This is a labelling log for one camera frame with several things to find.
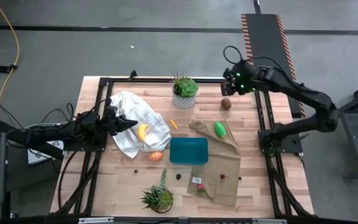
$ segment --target white sticker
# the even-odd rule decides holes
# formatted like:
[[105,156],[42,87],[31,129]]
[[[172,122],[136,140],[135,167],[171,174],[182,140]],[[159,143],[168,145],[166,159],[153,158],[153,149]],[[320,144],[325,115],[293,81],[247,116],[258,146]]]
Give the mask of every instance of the white sticker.
[[201,184],[201,178],[193,177],[193,183]]

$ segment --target yellow cable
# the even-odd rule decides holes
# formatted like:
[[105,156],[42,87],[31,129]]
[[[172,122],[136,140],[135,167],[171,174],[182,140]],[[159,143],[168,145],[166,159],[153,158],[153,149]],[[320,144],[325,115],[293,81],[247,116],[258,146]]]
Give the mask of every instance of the yellow cable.
[[[9,22],[9,20],[7,19],[7,17],[5,16],[5,13],[2,11],[2,9],[0,8],[0,12],[2,14],[2,16],[5,18],[5,21],[7,22],[7,24],[9,25],[9,27],[11,28],[11,31],[13,33],[13,36],[15,37],[16,40],[16,47],[17,47],[17,53],[16,53],[16,59],[15,59],[15,63],[14,65],[17,65],[17,61],[19,59],[19,54],[20,54],[20,46],[19,46],[19,40],[17,39],[15,30],[13,29],[13,27],[11,26],[11,23]],[[14,68],[11,68],[11,71],[9,72],[9,75],[6,77],[4,84],[2,85],[1,91],[0,91],[0,100],[1,100],[1,96],[4,93],[4,89],[5,89],[5,85],[7,83],[7,81],[10,79],[10,77],[12,76],[14,71]]]

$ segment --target small carrot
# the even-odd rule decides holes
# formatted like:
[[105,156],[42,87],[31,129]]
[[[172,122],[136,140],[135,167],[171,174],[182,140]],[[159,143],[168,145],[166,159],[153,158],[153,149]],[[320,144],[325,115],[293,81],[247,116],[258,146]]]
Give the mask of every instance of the small carrot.
[[177,126],[177,124],[175,124],[175,122],[171,119],[171,124],[172,124],[172,126],[175,128],[175,129],[178,129],[178,126]]

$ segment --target potted succulent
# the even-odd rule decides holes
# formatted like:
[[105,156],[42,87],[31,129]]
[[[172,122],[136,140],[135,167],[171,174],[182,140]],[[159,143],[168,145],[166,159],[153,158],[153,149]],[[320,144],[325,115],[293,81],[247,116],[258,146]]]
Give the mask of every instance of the potted succulent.
[[181,108],[191,108],[196,102],[198,85],[191,78],[182,75],[173,76],[173,103]]
[[173,195],[165,188],[165,179],[167,178],[167,170],[162,171],[160,186],[152,186],[150,192],[143,192],[142,202],[157,213],[165,213],[169,211],[173,203]]

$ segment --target small plant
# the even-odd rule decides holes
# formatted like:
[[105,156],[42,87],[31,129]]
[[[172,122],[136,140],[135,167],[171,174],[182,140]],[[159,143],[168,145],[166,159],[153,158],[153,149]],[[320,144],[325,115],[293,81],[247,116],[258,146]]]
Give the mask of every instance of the small plant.
[[167,170],[162,171],[160,186],[152,186],[150,192],[143,192],[144,195],[141,198],[142,202],[147,206],[144,208],[151,208],[155,212],[164,213],[167,212],[173,203],[173,195],[167,189],[165,189],[165,179],[167,178]]
[[179,76],[178,72],[173,74],[173,92],[174,94],[182,97],[195,96],[198,90],[198,85],[194,80],[188,77],[184,77],[183,74]]

